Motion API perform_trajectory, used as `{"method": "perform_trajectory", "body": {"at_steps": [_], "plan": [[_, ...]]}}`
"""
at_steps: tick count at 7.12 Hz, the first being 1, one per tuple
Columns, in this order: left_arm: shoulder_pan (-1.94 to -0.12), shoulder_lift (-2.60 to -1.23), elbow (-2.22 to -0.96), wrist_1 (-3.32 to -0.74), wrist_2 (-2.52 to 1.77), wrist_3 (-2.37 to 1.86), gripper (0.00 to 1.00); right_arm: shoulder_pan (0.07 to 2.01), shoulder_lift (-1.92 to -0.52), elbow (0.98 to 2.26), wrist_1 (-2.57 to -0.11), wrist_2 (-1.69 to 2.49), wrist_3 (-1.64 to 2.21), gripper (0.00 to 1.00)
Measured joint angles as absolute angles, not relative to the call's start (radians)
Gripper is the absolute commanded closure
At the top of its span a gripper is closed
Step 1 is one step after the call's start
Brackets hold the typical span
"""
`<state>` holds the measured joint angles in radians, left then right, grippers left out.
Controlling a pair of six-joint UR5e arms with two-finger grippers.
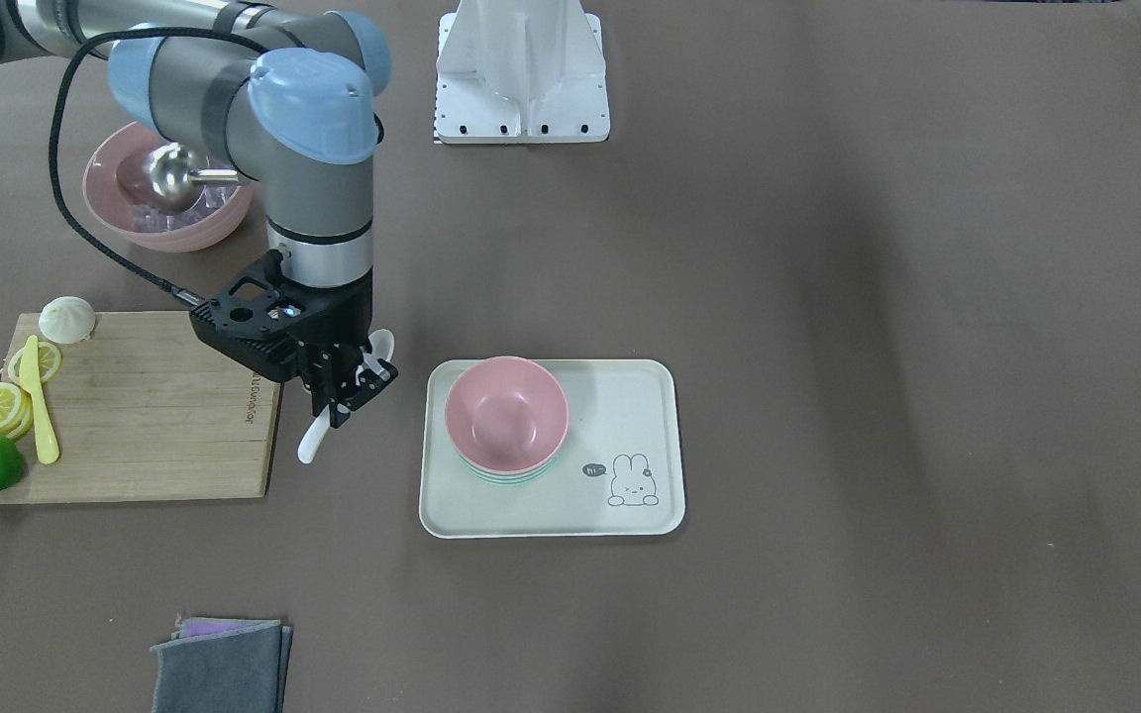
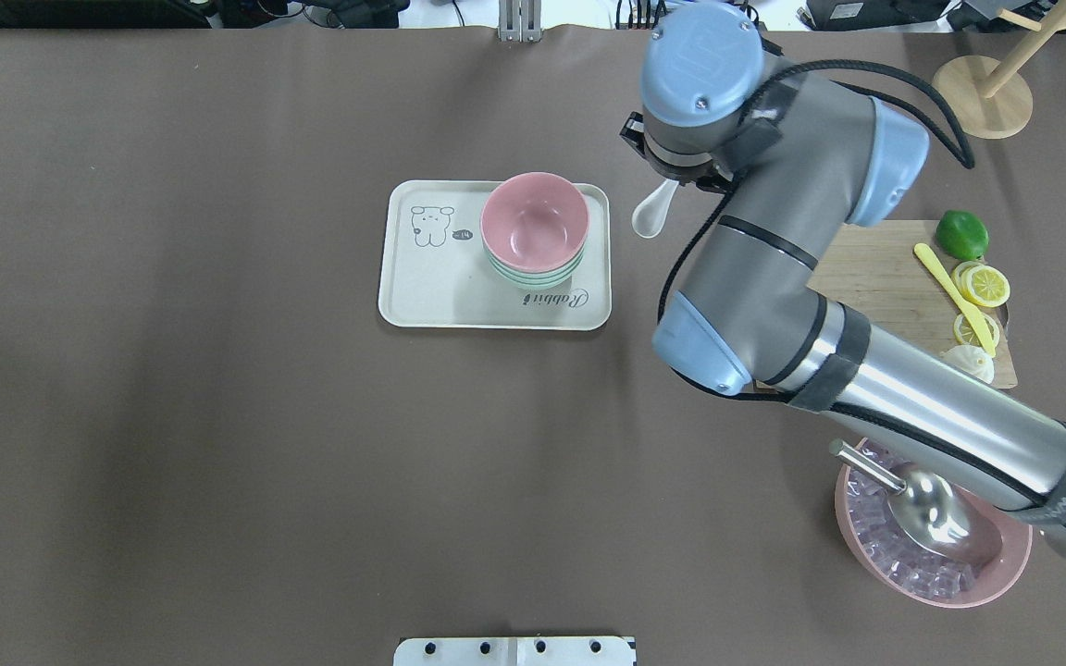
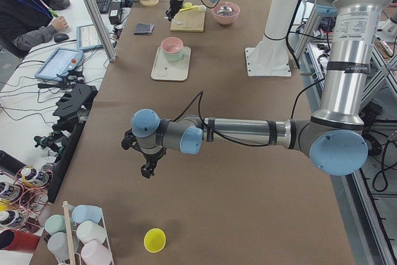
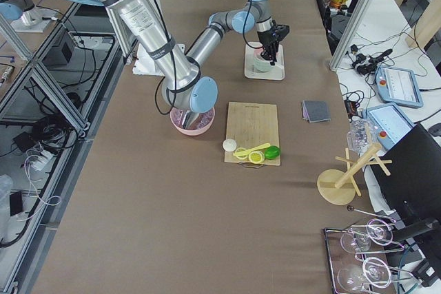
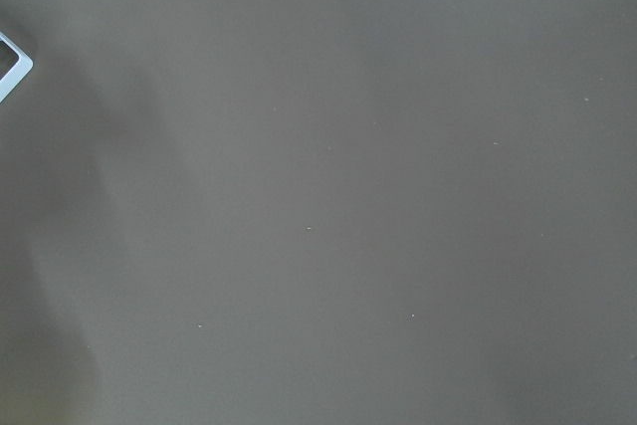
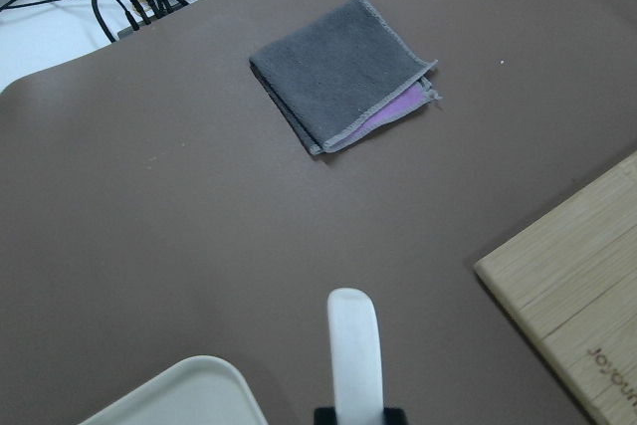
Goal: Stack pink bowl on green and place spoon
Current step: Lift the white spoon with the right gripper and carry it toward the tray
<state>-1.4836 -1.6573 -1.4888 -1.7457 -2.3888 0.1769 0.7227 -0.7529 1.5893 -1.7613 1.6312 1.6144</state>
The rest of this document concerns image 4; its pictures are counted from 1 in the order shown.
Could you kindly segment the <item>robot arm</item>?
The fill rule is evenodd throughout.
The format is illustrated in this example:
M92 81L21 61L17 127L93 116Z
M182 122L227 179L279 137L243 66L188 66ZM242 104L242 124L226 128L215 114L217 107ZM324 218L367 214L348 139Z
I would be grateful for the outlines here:
M216 103L218 87L214 79L201 74L207 60L229 31L244 34L256 28L263 58L276 62L279 43L289 34L289 26L271 17L268 0L247 0L244 8L217 12L209 19L187 52L177 46L168 31L156 0L68 0L103 6L116 15L137 38L149 57L165 75L163 99L171 107L193 113L208 112Z

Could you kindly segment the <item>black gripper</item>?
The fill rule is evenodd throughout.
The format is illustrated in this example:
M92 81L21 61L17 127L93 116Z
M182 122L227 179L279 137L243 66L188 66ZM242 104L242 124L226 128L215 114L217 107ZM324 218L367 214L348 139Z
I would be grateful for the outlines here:
M271 66L277 62L279 43L289 34L289 26L277 24L271 20L270 28L264 32L258 32L258 38L262 44L260 56L264 60L269 60Z

